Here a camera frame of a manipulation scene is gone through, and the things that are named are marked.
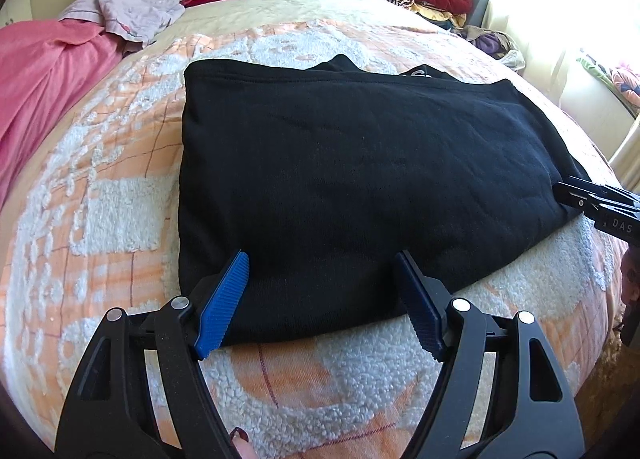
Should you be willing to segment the person's right hand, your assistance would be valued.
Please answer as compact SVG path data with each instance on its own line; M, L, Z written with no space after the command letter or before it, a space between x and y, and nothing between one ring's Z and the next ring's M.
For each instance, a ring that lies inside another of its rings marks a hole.
M625 312L620 325L620 340L631 349L639 349L639 249L629 247L623 256L622 301Z

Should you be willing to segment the person's left hand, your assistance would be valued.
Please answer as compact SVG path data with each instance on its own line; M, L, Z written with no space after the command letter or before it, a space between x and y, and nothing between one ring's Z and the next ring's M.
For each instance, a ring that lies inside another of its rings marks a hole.
M231 431L229 437L235 450L242 459L257 459L257 453L250 443L248 434L242 429L242 427L235 427Z

